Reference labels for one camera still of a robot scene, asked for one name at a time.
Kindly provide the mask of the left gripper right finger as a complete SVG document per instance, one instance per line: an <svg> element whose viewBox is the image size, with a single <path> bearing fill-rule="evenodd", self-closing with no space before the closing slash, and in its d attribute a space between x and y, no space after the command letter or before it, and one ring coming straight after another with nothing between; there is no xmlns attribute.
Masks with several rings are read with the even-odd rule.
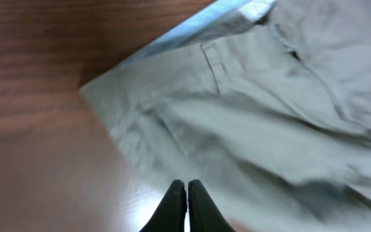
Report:
<svg viewBox="0 0 371 232"><path fill-rule="evenodd" d="M190 232L234 232L199 180L188 184Z"/></svg>

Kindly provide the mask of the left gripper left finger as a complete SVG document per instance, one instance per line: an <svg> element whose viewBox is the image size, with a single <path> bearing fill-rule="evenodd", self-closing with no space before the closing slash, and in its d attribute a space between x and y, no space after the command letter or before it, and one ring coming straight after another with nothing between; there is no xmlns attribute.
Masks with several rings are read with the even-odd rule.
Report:
<svg viewBox="0 0 371 232"><path fill-rule="evenodd" d="M164 197L140 232L184 232L187 195L181 180L172 181Z"/></svg>

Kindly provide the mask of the khaki beige shorts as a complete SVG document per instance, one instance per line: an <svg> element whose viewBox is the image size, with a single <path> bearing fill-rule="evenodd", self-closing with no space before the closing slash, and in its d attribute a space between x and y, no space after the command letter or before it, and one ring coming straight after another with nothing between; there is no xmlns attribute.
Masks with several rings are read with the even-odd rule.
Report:
<svg viewBox="0 0 371 232"><path fill-rule="evenodd" d="M251 1L81 93L159 186L255 231L371 231L371 0Z"/></svg>

